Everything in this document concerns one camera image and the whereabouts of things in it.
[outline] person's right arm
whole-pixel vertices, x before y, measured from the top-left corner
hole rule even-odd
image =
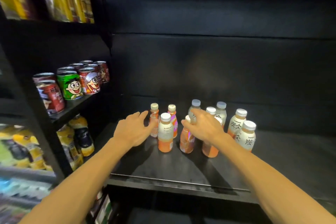
[[[238,145],[209,113],[193,109],[196,124],[183,126],[209,141],[236,166],[273,223],[336,224],[336,218],[276,169]]]

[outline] hand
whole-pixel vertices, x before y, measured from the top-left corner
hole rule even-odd
[[[114,138],[127,141],[130,147],[140,145],[157,126],[158,120],[153,120],[147,127],[144,126],[144,119],[148,111],[136,112],[128,115],[125,120],[120,120],[114,131]]]
[[[224,134],[221,124],[215,117],[204,110],[192,109],[191,111],[196,116],[196,124],[190,124],[186,120],[181,120],[182,125],[189,129],[198,139],[216,145],[216,139]]]

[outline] person's left hand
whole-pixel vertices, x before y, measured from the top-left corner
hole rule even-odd
[[[129,142],[131,147],[140,145],[158,125],[158,120],[153,119],[153,121],[145,127],[144,119],[147,114],[148,111],[142,113],[136,112],[128,115],[125,120],[120,120],[113,137]]]

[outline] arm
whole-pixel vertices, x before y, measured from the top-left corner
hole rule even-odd
[[[82,223],[119,159],[131,147],[145,141],[155,127],[155,122],[144,126],[147,113],[137,112],[120,120],[106,145],[61,182],[20,223]]]
[[[336,224],[336,218],[273,167],[238,145],[219,122],[203,110],[193,109],[197,124],[183,126],[207,140],[236,166],[257,196],[261,207],[277,224]]]

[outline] shelf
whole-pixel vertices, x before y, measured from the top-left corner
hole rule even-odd
[[[95,140],[96,151],[113,136],[110,123]],[[207,158],[197,140],[192,153],[162,153],[149,137],[123,156],[107,184],[256,203],[238,170],[222,154]],[[253,153],[317,200],[336,201],[334,138],[257,131]]]
[[[61,22],[61,21],[34,21],[34,20],[5,20],[12,29],[22,33],[70,35],[70,34],[98,34],[95,24]]]
[[[100,92],[93,95],[84,95],[80,99],[76,100],[66,100],[66,106],[63,111],[60,113],[56,113],[50,115],[50,119],[54,124],[54,128],[59,130],[64,124],[68,123],[74,116],[79,114],[79,112],[86,107],[89,103],[91,103],[94,99],[97,98],[99,94],[101,94],[102,90],[105,90],[108,87],[109,83],[104,83],[101,86]]]
[[[0,176],[7,178],[23,178],[32,181],[56,183],[56,175],[52,171],[33,170],[31,168],[17,168],[0,166]]]
[[[41,201],[20,198],[20,197],[7,197],[4,195],[0,195],[0,202],[31,209],[35,205],[39,204]]]

